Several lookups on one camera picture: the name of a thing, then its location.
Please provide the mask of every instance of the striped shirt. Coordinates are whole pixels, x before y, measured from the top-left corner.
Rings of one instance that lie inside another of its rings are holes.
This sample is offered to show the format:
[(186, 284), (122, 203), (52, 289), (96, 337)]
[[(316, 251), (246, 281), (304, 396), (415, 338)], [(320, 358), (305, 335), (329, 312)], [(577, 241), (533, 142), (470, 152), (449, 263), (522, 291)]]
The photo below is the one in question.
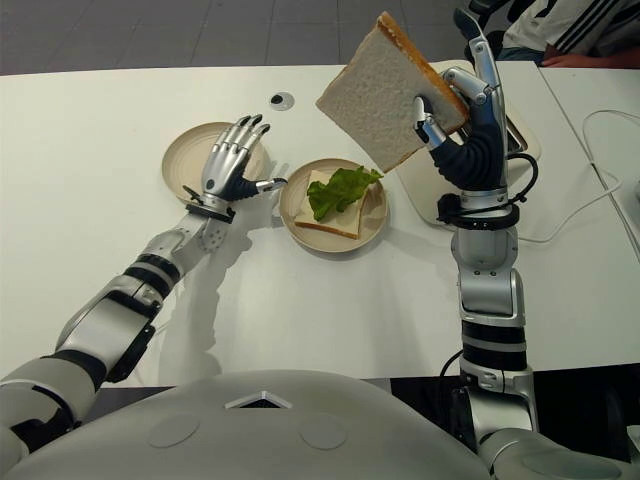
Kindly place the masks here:
[(608, 56), (640, 46), (640, 0), (535, 0), (504, 35), (505, 48)]

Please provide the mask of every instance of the lettuce leaf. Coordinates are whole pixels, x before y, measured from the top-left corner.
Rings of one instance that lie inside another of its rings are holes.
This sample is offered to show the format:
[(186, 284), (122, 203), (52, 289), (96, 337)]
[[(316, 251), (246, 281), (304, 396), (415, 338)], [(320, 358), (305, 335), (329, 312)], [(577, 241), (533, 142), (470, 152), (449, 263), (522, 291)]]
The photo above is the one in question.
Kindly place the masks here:
[(313, 209), (313, 218), (319, 222), (333, 208), (344, 212), (350, 204), (362, 198), (367, 187), (379, 178), (382, 175), (375, 170), (365, 172), (364, 167), (360, 166), (357, 170), (339, 168), (327, 185), (319, 181), (312, 182), (307, 189), (307, 196)]

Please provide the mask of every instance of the person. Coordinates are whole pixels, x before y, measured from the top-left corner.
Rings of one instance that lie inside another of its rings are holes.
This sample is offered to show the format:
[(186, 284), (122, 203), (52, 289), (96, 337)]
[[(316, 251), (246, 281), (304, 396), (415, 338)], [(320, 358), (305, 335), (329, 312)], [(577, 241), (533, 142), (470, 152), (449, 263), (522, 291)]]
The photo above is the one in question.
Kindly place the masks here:
[(640, 0), (535, 0), (505, 32), (498, 60), (640, 68)]

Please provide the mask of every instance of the white bread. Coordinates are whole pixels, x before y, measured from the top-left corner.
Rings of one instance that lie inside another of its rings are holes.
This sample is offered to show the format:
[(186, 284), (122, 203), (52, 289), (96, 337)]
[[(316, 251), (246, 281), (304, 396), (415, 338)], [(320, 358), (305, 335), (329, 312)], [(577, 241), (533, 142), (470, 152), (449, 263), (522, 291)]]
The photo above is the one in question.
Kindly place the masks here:
[(416, 95), (429, 99), (448, 133), (468, 118), (465, 104), (384, 12), (316, 105), (388, 172), (424, 147), (412, 127)]
[[(329, 183), (331, 178), (330, 173), (321, 172), (319, 170), (312, 170), (309, 175), (309, 184), (316, 180), (324, 183)], [(367, 196), (367, 192), (362, 196), (360, 200), (357, 200), (350, 204), (344, 212), (337, 212), (335, 209), (326, 214), (326, 216), (317, 222), (313, 218), (313, 209), (309, 204), (309, 197), (304, 196), (302, 204), (300, 205), (300, 211), (296, 215), (294, 222), (299, 227), (315, 228), (316, 230), (324, 230), (325, 232), (335, 233), (344, 237), (358, 239), (360, 237), (360, 217), (362, 213), (362, 205), (364, 199)]]

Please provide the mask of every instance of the plate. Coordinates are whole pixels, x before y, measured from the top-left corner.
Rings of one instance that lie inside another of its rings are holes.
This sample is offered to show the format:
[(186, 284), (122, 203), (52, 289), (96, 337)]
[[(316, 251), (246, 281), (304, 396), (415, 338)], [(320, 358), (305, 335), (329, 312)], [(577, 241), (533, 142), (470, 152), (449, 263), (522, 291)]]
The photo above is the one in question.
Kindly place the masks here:
[(318, 252), (343, 253), (362, 247), (380, 233), (389, 214), (389, 206), (387, 195), (379, 181), (369, 187), (369, 193), (365, 197), (360, 220), (360, 238), (351, 239), (335, 233), (299, 227), (295, 224), (295, 217), (307, 194), (309, 175), (312, 170), (333, 174), (338, 168), (355, 170), (359, 166), (349, 160), (324, 158), (307, 163), (293, 172), (289, 177), (289, 183), (280, 192), (280, 216), (293, 238), (305, 247)]
[[(165, 152), (162, 159), (162, 177), (176, 197), (183, 202), (188, 202), (191, 197), (182, 185), (202, 193), (202, 170), (209, 153), (220, 134), (231, 125), (226, 122), (213, 122), (194, 127), (176, 138)], [(258, 180), (268, 160), (266, 150), (258, 142), (247, 163), (244, 178)]]

